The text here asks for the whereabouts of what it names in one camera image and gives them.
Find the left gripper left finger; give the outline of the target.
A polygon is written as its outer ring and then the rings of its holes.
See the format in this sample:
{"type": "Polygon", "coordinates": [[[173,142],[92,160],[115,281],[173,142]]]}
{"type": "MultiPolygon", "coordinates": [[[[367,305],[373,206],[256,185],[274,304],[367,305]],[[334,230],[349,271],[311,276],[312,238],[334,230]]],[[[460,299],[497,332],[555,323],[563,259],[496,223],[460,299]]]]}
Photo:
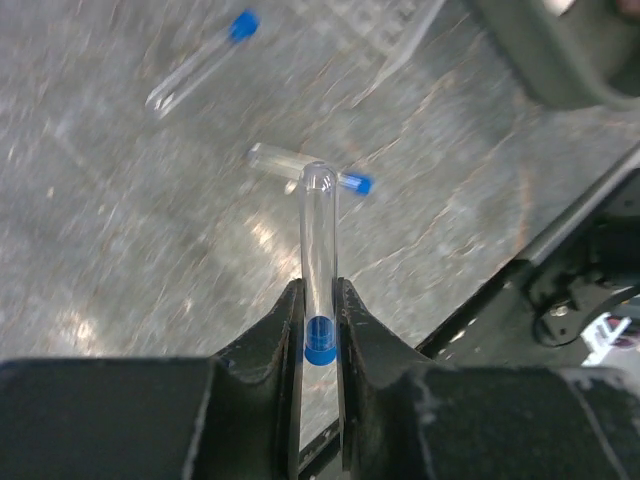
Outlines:
{"type": "Polygon", "coordinates": [[[293,479],[304,287],[201,357],[1,365],[5,479],[293,479]]]}

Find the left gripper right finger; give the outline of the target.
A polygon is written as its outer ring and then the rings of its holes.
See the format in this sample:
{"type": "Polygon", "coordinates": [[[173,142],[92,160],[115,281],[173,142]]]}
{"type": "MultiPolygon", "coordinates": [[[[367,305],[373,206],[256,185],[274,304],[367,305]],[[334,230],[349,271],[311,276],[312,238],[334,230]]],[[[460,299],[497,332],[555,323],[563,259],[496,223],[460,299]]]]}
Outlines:
{"type": "Polygon", "coordinates": [[[353,479],[635,479],[639,386],[602,367],[451,367],[334,287],[342,468],[353,479]]]}

